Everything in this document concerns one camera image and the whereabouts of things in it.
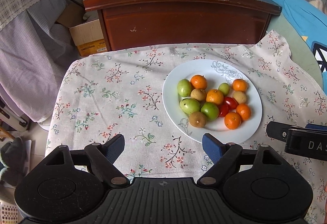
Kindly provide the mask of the orange mandarin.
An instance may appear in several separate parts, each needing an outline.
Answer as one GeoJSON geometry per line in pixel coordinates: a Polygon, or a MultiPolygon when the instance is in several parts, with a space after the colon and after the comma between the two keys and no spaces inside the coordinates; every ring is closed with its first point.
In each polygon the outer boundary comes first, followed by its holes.
{"type": "Polygon", "coordinates": [[[248,89],[248,84],[243,79],[235,79],[232,83],[232,88],[234,91],[246,92],[248,89]]]}
{"type": "Polygon", "coordinates": [[[191,77],[191,85],[193,88],[205,90],[207,88],[207,80],[202,75],[194,75],[191,77]]]}
{"type": "Polygon", "coordinates": [[[236,108],[236,112],[240,115],[242,121],[250,119],[252,115],[251,108],[247,104],[239,104],[236,108]]]}
{"type": "Polygon", "coordinates": [[[227,113],[224,117],[224,125],[228,129],[237,129],[241,125],[242,119],[236,112],[227,113]]]}
{"type": "Polygon", "coordinates": [[[212,102],[213,104],[219,106],[224,101],[224,95],[218,89],[211,89],[207,92],[206,102],[212,102]]]}

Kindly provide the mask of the grey slippers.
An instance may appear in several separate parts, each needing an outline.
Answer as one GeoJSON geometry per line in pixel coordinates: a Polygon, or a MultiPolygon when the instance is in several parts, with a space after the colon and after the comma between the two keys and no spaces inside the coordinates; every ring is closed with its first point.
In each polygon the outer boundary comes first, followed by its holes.
{"type": "Polygon", "coordinates": [[[24,178],[26,146],[21,137],[1,147],[1,181],[16,187],[24,178]]]}

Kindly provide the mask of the cardboard box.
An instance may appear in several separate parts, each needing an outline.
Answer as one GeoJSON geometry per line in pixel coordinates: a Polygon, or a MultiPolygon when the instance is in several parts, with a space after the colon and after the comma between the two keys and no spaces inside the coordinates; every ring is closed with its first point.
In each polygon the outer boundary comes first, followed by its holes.
{"type": "Polygon", "coordinates": [[[76,3],[69,3],[57,22],[69,29],[79,55],[82,57],[107,52],[97,11],[86,12],[76,3]]]}

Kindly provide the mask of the blue patterned cushion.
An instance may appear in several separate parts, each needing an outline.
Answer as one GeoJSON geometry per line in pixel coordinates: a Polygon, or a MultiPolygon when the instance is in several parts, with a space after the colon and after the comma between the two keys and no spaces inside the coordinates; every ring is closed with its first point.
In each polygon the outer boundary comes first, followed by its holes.
{"type": "Polygon", "coordinates": [[[305,0],[272,0],[282,7],[282,14],[309,49],[321,53],[322,74],[326,77],[326,14],[305,0]]]}

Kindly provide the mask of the red cherry tomato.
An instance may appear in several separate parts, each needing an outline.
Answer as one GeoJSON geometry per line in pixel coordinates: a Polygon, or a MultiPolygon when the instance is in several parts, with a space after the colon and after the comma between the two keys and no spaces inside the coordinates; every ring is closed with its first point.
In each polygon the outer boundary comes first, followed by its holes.
{"type": "Polygon", "coordinates": [[[238,106],[238,102],[233,97],[224,97],[224,104],[228,106],[230,110],[234,110],[238,106]]]}
{"type": "Polygon", "coordinates": [[[225,117],[229,112],[230,112],[230,108],[227,104],[221,104],[219,105],[219,116],[218,117],[225,117]]]}

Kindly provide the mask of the white plate with rose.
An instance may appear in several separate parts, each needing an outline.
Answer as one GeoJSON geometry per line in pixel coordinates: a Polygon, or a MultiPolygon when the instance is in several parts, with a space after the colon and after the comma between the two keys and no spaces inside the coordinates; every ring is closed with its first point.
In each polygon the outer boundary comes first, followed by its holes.
{"type": "Polygon", "coordinates": [[[223,143],[243,143],[255,134],[262,119],[254,84],[221,61],[179,65],[164,81],[162,99],[172,123],[197,142],[209,133],[223,143]]]}

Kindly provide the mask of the small green jujube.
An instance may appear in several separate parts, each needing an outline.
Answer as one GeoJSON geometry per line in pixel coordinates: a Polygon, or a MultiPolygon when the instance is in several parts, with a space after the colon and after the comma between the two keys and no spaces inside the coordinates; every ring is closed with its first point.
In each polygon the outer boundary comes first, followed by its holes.
{"type": "Polygon", "coordinates": [[[230,89],[231,89],[230,85],[226,82],[221,83],[218,87],[218,90],[220,90],[220,92],[222,92],[224,96],[227,96],[229,94],[230,89]]]}

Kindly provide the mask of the brown round fruit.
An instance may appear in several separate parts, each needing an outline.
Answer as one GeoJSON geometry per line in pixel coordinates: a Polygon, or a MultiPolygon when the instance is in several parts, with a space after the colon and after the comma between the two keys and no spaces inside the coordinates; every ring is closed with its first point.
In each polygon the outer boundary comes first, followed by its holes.
{"type": "Polygon", "coordinates": [[[248,100],[247,95],[243,91],[233,92],[232,97],[237,101],[238,104],[245,104],[248,100]]]}
{"type": "Polygon", "coordinates": [[[189,124],[196,128],[203,128],[207,123],[207,117],[202,112],[193,112],[188,117],[189,124]]]}
{"type": "Polygon", "coordinates": [[[190,97],[202,102],[206,100],[206,91],[200,88],[195,88],[191,91],[190,97]]]}

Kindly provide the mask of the floral tablecloth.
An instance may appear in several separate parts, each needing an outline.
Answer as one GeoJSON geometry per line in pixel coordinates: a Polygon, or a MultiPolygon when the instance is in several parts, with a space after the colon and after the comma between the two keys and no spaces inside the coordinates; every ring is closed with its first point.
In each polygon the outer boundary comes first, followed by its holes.
{"type": "Polygon", "coordinates": [[[64,76],[55,103],[46,153],[66,144],[70,149],[122,134],[125,150],[115,166],[134,177],[193,177],[212,166],[201,144],[188,137],[186,119],[173,124],[162,102],[167,75],[184,62],[205,60],[196,72],[227,73],[222,61],[244,73],[263,105],[262,122],[245,148],[271,145],[313,189],[309,223],[326,218],[326,162],[285,153],[284,144],[265,132],[270,121],[304,127],[326,124],[326,95],[293,61],[295,50],[276,31],[255,45],[155,45],[92,55],[73,62],[64,76]]]}

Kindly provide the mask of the checked purple curtain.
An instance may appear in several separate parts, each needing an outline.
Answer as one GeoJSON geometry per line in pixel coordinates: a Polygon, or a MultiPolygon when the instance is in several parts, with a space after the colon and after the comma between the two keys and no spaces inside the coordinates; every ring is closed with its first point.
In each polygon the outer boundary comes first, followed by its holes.
{"type": "Polygon", "coordinates": [[[66,69],[76,57],[57,23],[66,0],[1,0],[1,98],[34,122],[48,119],[66,69]]]}

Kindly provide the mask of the dark wooden cabinet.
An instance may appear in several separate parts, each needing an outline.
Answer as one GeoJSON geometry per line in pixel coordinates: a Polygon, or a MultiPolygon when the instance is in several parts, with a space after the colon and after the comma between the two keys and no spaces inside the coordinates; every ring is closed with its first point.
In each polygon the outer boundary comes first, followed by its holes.
{"type": "Polygon", "coordinates": [[[271,0],[83,0],[110,51],[157,44],[254,44],[282,9],[271,0]]]}

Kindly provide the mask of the white folding stand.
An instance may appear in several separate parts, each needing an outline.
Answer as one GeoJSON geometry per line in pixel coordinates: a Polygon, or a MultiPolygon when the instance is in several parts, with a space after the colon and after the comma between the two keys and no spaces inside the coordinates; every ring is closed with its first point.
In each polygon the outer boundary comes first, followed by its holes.
{"type": "Polygon", "coordinates": [[[21,116],[14,113],[1,98],[1,121],[18,132],[25,132],[29,129],[30,118],[22,114],[21,116]]]}

